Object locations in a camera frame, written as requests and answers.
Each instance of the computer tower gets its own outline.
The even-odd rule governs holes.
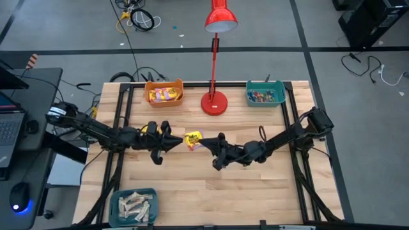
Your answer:
[[[361,0],[338,20],[351,47],[372,46],[409,10],[409,0]]]
[[[354,0],[332,0],[335,9],[338,11],[346,10],[352,2],[354,2]]]

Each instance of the laptop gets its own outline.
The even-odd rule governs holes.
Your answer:
[[[24,109],[0,92],[0,168],[10,165],[25,118]]]
[[[0,89],[28,89],[29,85],[0,66]]]

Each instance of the lamp base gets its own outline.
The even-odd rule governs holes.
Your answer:
[[[216,91],[213,101],[211,102],[210,93],[206,93],[202,97],[201,105],[203,112],[212,116],[218,116],[226,111],[228,107],[228,99],[223,93]]]

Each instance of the red lamp shade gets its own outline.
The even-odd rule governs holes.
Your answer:
[[[228,9],[227,0],[212,0],[212,11],[206,19],[205,30],[223,33],[237,27],[235,14]]]

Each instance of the laptop keyboard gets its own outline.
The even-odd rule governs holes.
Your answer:
[[[20,121],[0,121],[0,146],[14,144]]]

